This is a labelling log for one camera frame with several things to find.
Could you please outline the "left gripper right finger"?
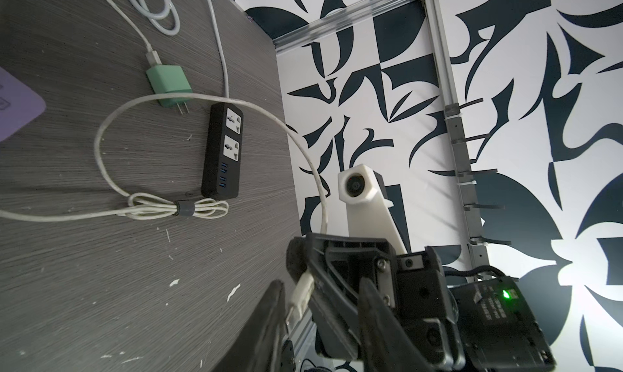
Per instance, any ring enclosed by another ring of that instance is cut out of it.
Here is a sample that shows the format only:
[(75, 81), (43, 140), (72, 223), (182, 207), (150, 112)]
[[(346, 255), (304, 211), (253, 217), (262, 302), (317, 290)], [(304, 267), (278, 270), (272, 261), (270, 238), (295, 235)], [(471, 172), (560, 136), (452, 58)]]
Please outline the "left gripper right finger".
[(360, 280), (358, 316), (366, 371), (432, 370), (368, 278)]

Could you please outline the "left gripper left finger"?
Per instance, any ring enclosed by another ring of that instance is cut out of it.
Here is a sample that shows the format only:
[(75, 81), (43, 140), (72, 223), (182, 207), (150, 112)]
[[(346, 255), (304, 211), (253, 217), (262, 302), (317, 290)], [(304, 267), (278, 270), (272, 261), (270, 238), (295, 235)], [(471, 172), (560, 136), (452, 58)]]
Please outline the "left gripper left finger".
[(285, 286), (269, 284), (237, 339), (214, 371), (279, 371), (285, 336)]

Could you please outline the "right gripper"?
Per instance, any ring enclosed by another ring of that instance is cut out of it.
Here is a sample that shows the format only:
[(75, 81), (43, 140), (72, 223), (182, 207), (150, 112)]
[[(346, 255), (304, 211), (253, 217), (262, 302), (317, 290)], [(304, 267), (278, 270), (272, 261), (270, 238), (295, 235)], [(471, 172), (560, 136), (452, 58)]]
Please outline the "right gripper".
[(306, 235), (287, 248), (296, 282), (314, 280), (308, 306), (316, 352), (360, 358), (360, 280), (370, 279), (432, 371), (551, 371), (555, 360), (544, 332), (514, 279), (449, 286), (433, 248), (397, 254), (383, 239)]

